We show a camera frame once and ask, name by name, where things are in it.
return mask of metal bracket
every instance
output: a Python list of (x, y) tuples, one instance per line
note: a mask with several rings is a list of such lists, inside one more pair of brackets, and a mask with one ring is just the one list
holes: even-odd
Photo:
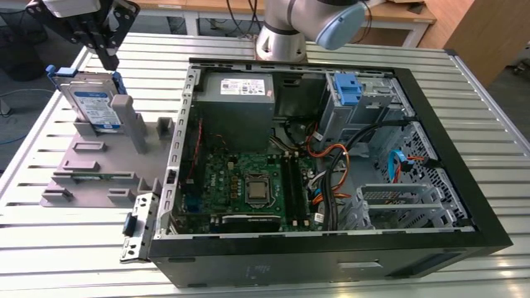
[(156, 210), (160, 198), (154, 193), (136, 197), (132, 212), (123, 225), (122, 264), (150, 263), (148, 253), (155, 232)]

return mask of connector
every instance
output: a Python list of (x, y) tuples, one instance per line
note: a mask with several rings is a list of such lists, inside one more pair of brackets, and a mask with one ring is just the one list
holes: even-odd
[(401, 164), (399, 170), (402, 172), (409, 172), (413, 170), (414, 161), (411, 161), (411, 160), (401, 161), (399, 164)]
[(434, 158), (426, 157), (422, 160), (422, 166), (429, 168), (429, 169), (438, 169), (443, 167), (443, 164), (439, 160), (435, 160)]
[(335, 73), (335, 87), (343, 106), (355, 106), (363, 95), (363, 86), (351, 73)]

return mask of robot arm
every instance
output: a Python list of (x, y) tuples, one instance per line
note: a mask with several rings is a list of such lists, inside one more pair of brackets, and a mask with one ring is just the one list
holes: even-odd
[[(118, 48), (140, 12), (128, 0), (32, 0), (27, 13), (71, 43), (97, 54), (105, 70), (116, 70)], [(118, 20), (112, 30), (110, 18)], [(328, 50), (342, 47), (364, 21), (359, 0), (268, 0), (256, 41), (260, 59), (300, 61), (306, 38)]]
[(306, 57), (306, 39), (336, 50), (351, 41), (363, 21), (359, 0), (268, 0), (258, 56), (263, 60), (300, 61)]
[[(33, 0), (25, 11), (71, 43), (83, 43), (105, 70), (116, 70), (116, 51), (139, 15), (138, 4), (127, 0)], [(119, 26), (115, 30), (111, 14)]]

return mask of sticker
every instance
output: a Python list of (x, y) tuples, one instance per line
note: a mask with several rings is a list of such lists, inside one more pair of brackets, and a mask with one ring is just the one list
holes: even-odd
[(414, 19), (414, 22), (417, 22), (417, 23), (433, 23), (431, 20), (422, 20), (422, 19)]
[(120, 121), (115, 110), (111, 108), (111, 100), (103, 92), (75, 92), (75, 99), (88, 118), (88, 121), (99, 129), (119, 129)]
[(97, 176), (75, 176), (73, 179), (76, 180), (101, 180)]
[(263, 79), (223, 79), (223, 95), (264, 95), (266, 81)]
[(320, 213), (315, 213), (315, 222), (323, 223), (324, 222), (324, 215)]
[(168, 5), (168, 4), (159, 4), (159, 8), (174, 8), (174, 9), (182, 9), (180, 5)]
[(319, 141), (322, 141), (322, 138), (323, 138), (324, 136), (320, 135), (318, 132), (314, 132), (314, 133), (312, 133), (312, 137), (314, 137), (315, 139), (318, 139)]

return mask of red wire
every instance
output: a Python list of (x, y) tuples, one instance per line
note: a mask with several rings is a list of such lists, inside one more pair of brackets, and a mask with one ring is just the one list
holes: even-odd
[(312, 130), (312, 134), (310, 134), (310, 135), (307, 136), (307, 139), (306, 139), (306, 146), (307, 146), (307, 152), (308, 152), (308, 154), (310, 154), (312, 157), (315, 157), (315, 158), (316, 158), (316, 157), (323, 157), (323, 156), (326, 156), (326, 155), (331, 152), (332, 149), (340, 148), (340, 149), (343, 150), (344, 156), (346, 156), (346, 170), (344, 170), (344, 173), (343, 173), (343, 175), (342, 175), (342, 178), (340, 178), (339, 183), (338, 183), (335, 186), (331, 187), (332, 191), (336, 192), (336, 191), (339, 190), (339, 188), (342, 187), (342, 185), (344, 184), (346, 177), (348, 176), (348, 170), (350, 170), (350, 155), (348, 155), (348, 149), (346, 149), (344, 145), (342, 145), (340, 143), (336, 143), (336, 144), (331, 144), (322, 152), (319, 152), (319, 153), (312, 152), (312, 151), (311, 151), (311, 146), (310, 146), (310, 141), (311, 141), (312, 135), (314, 135), (315, 132), (316, 132), (316, 129), (318, 129), (318, 123), (315, 124), (315, 129)]
[(198, 137), (198, 143), (195, 144), (194, 162), (191, 163), (191, 169), (188, 176), (186, 177), (186, 180), (190, 179), (191, 174), (194, 173), (195, 162), (198, 161), (198, 155), (199, 155), (200, 138), (202, 138), (202, 119), (199, 120), (199, 137)]
[(399, 174), (401, 174), (401, 165), (398, 165), (397, 172), (394, 173), (394, 180), (391, 181), (393, 183), (397, 183), (399, 181)]

